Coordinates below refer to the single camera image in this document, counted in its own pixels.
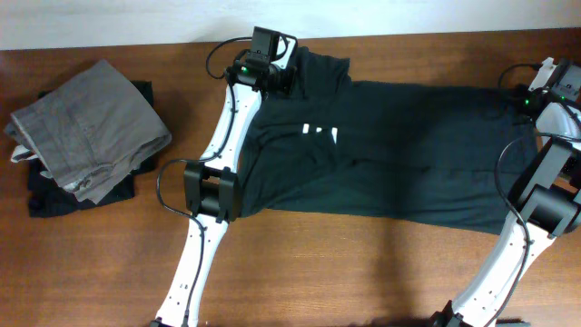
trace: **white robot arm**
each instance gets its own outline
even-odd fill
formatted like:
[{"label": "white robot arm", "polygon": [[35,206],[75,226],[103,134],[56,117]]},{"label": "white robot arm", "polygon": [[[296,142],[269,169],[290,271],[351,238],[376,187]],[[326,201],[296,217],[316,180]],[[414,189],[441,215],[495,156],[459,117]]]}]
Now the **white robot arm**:
[{"label": "white robot arm", "polygon": [[553,185],[558,176],[570,180],[579,173],[579,89],[580,67],[567,60],[554,64],[553,58],[543,62],[523,101],[541,111],[536,124],[545,135],[545,145],[507,198],[527,228],[513,211],[508,213],[500,238],[476,278],[432,317],[430,326],[494,326],[517,279],[557,237],[572,232],[581,222],[581,193],[571,194]]},{"label": "white robot arm", "polygon": [[213,256],[240,211],[236,171],[246,132],[268,92],[290,90],[294,67],[288,62],[296,46],[292,36],[256,27],[246,61],[236,60],[226,70],[226,99],[214,135],[199,162],[186,161],[186,203],[193,214],[172,286],[152,327],[198,325]]}]

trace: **black cable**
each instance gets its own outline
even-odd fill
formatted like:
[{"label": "black cable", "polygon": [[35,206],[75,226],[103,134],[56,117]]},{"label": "black cable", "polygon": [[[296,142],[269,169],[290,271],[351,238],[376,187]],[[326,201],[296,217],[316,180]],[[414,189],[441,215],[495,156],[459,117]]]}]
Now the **black cable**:
[{"label": "black cable", "polygon": [[208,57],[206,58],[206,72],[208,72],[208,75],[211,76],[213,79],[222,79],[224,78],[225,74],[222,73],[220,76],[216,76],[215,74],[212,74],[212,72],[210,71],[210,58],[212,58],[212,55],[216,52],[216,50],[220,49],[221,47],[223,47],[224,45],[230,44],[232,42],[237,42],[237,41],[249,41],[252,39],[252,36],[242,36],[242,37],[234,37],[230,40],[226,40],[218,45],[216,45],[216,47],[214,47],[210,53],[208,54]]},{"label": "black cable", "polygon": [[228,83],[228,88],[230,89],[230,95],[231,95],[231,116],[230,116],[230,121],[228,122],[228,129],[226,130],[226,135],[224,136],[224,139],[222,140],[222,144],[220,145],[220,147],[218,148],[217,151],[215,151],[211,156],[209,157],[205,157],[205,158],[201,158],[199,160],[192,160],[192,159],[172,159],[169,162],[165,163],[162,168],[160,169],[160,173],[157,175],[157,184],[156,184],[156,194],[157,194],[157,200],[159,201],[159,203],[163,206],[163,208],[169,210],[172,213],[177,213],[179,215],[182,215],[184,217],[188,217],[191,220],[193,220],[197,225],[198,228],[200,229],[200,260],[198,261],[198,269],[196,271],[196,275],[193,278],[193,284],[192,287],[190,288],[190,293],[188,295],[188,301],[186,303],[186,307],[185,307],[185,312],[183,314],[183,323],[182,323],[182,327],[188,327],[188,318],[190,317],[190,304],[192,302],[192,296],[193,296],[193,290],[196,286],[196,283],[198,282],[198,277],[200,276],[200,270],[202,269],[202,261],[203,261],[203,246],[204,246],[204,239],[205,239],[205,231],[206,228],[203,227],[202,223],[200,223],[199,220],[196,219],[196,217],[194,217],[191,213],[185,213],[183,211],[180,211],[178,209],[172,208],[171,206],[167,205],[165,203],[165,201],[162,198],[162,192],[160,189],[161,183],[162,183],[162,177],[163,177],[163,172],[165,171],[165,169],[172,165],[172,164],[177,164],[177,163],[188,163],[188,164],[196,164],[196,163],[205,163],[205,162],[209,162],[210,160],[213,160],[215,158],[221,157],[221,153],[224,150],[224,148],[226,147],[226,144],[228,142],[228,138],[230,137],[230,133],[232,130],[232,127],[234,125],[234,118],[236,115],[236,96],[234,94],[234,89],[232,87],[230,78],[228,76],[226,77],[226,82]]},{"label": "black cable", "polygon": [[[579,131],[581,131],[581,122],[579,121],[579,118],[576,116],[576,114],[574,114],[571,109],[568,107],[568,105],[565,104],[564,101],[562,101],[562,99],[554,94],[551,94],[551,96],[554,97],[555,100],[558,101],[559,104],[561,104],[561,106],[563,107],[563,109],[565,109],[565,111],[567,111],[567,113],[571,116],[571,118],[575,121],[577,128],[579,129]],[[534,136],[548,136],[548,137],[554,137],[557,139],[561,139],[564,141],[568,141],[571,143],[581,143],[581,138],[575,138],[575,137],[569,137],[569,136],[563,136],[563,135],[559,135],[559,134],[552,134],[552,133],[535,133]],[[527,223],[525,222],[525,220],[523,219],[523,217],[520,215],[520,213],[518,212],[517,208],[515,208],[515,206],[510,202],[510,200],[508,200],[507,195],[505,194],[505,192],[502,190],[502,186],[500,185],[500,176],[499,176],[499,170],[500,170],[500,164],[502,162],[502,158],[505,155],[505,153],[507,152],[508,148],[510,146],[512,146],[513,144],[525,139],[526,136],[521,136],[518,137],[517,139],[513,140],[512,142],[510,142],[500,153],[500,156],[497,159],[497,162],[495,164],[495,168],[494,168],[494,182],[495,182],[495,186],[497,187],[497,191],[498,194],[500,195],[500,197],[502,198],[502,200],[504,201],[505,205],[508,207],[508,209],[510,210],[510,212],[512,212],[512,214],[514,214],[518,220],[518,222],[522,225],[523,230],[525,231],[525,253],[524,253],[524,257],[523,257],[523,262],[520,265],[520,269],[518,270],[518,274],[517,274],[517,278],[515,279],[515,281],[512,283],[512,286],[510,287],[510,290],[508,291],[507,297],[505,298],[505,300],[502,302],[502,305],[500,305],[500,308],[498,308],[497,312],[495,313],[495,315],[484,325],[484,327],[488,327],[494,320],[498,319],[498,317],[500,316],[500,314],[502,313],[503,310],[506,309],[507,305],[508,305],[508,301],[510,300],[510,298],[512,297],[513,293],[515,292],[515,289],[518,286],[518,282],[520,281],[520,279],[522,278],[522,275],[525,271],[525,267],[527,266],[527,258],[528,258],[528,254],[530,252],[530,233],[528,231],[528,227],[527,227]]]},{"label": "black cable", "polygon": [[498,82],[497,82],[498,90],[503,90],[502,80],[505,78],[505,74],[510,72],[511,70],[518,68],[518,67],[530,67],[530,68],[533,68],[534,70],[538,71],[542,66],[543,66],[543,64],[513,64],[513,65],[511,65],[509,68],[505,69],[498,77]]}]

